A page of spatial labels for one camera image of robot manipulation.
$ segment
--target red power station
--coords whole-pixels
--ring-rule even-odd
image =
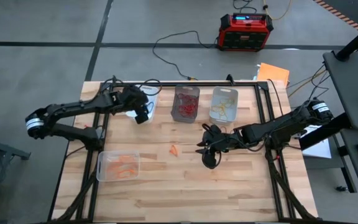
[[[234,13],[221,18],[218,49],[260,51],[273,30],[272,18],[266,14]]]

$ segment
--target plastic container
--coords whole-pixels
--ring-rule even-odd
[[[98,156],[98,181],[133,180],[139,175],[139,151],[109,151]]]
[[[215,87],[212,94],[209,120],[214,124],[227,125],[236,120],[239,92],[231,88]]]
[[[171,115],[174,121],[193,123],[197,117],[200,89],[195,86],[175,87]]]
[[[158,88],[152,86],[141,86],[140,89],[146,94],[154,94],[158,92]],[[148,107],[147,107],[147,109],[149,110],[149,113],[147,115],[149,119],[146,122],[144,122],[145,124],[150,123],[153,120],[154,111],[155,108],[157,107],[157,102],[158,102],[158,94],[154,96],[147,96],[147,98],[149,99]],[[135,117],[136,117],[135,111],[127,111],[126,115],[128,117],[131,117],[135,121]]]

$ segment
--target white container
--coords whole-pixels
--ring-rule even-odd
[[[236,120],[238,98],[237,90],[215,87],[209,109],[209,120],[221,125],[227,125]]]
[[[158,92],[158,88],[152,87],[152,86],[141,86],[140,90],[142,90],[144,93],[150,94],[150,95]],[[149,99],[149,102],[147,103],[148,104],[147,109],[149,110],[149,113],[147,114],[147,116],[149,117],[149,119],[145,122],[145,124],[150,123],[153,120],[154,111],[155,111],[155,108],[157,107],[157,102],[158,102],[158,94],[154,95],[154,96],[147,96],[147,98]],[[128,117],[131,117],[135,121],[135,117],[136,117],[135,111],[127,111],[126,115]]]
[[[139,151],[104,151],[98,156],[98,181],[134,180],[139,171]]]

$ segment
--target concrete floor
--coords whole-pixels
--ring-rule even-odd
[[[280,15],[287,2],[268,1],[270,12]],[[106,3],[107,0],[0,0],[0,41],[95,42]],[[200,33],[202,42],[212,43],[218,34],[219,18],[234,12],[231,3],[115,0],[103,42],[154,43],[165,35],[193,29]],[[257,9],[261,5],[260,0],[249,4]],[[293,1],[288,15],[273,24],[269,45],[345,45],[358,34],[312,0]],[[195,43],[196,37],[187,34],[165,42]],[[28,161],[14,159],[0,184],[0,220],[33,223],[47,219],[67,141],[31,139],[24,118],[36,108],[77,100],[92,51],[86,47],[0,47],[0,141],[32,153]],[[177,63],[185,75],[200,80],[219,80],[228,73],[235,79],[251,79],[257,72],[256,65],[265,62],[289,69],[292,83],[314,74],[326,51],[157,49],[160,56]],[[155,58],[150,48],[102,48],[92,80],[102,81],[113,74],[123,80],[181,80],[175,68]],[[324,86],[330,90],[320,100],[327,102],[334,115],[341,114],[343,108],[330,79]],[[311,89],[307,85],[291,97],[291,105],[302,104]],[[71,124],[73,120],[63,122]],[[320,217],[358,223],[358,193],[333,190],[344,183],[340,170],[308,173]]]

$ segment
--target wood grain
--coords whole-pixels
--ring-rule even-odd
[[[280,82],[275,82],[283,112],[290,111],[288,97]],[[270,86],[275,117],[281,115],[276,94]],[[99,82],[86,82],[81,99],[87,100],[98,90]],[[172,120],[174,88],[164,88],[158,96],[154,120],[137,125],[124,114],[110,117],[105,151],[140,152],[140,175],[136,180],[101,182],[96,201],[95,222],[249,222],[277,221],[264,149],[224,154],[215,170],[209,170],[195,153],[195,144],[203,135],[202,123],[209,124],[213,87],[202,87],[198,116],[193,124]],[[253,87],[235,87],[239,92],[237,119],[226,126],[259,123]],[[265,117],[265,97],[262,94]],[[91,126],[93,114],[77,116],[75,126]],[[299,146],[292,140],[291,145]],[[178,157],[169,153],[174,145]],[[68,152],[81,147],[72,142]],[[290,186],[300,202],[317,215],[301,151],[283,151]],[[80,190],[86,151],[71,155],[65,162],[53,217],[57,218],[71,204]],[[287,213],[284,195],[280,194]]]

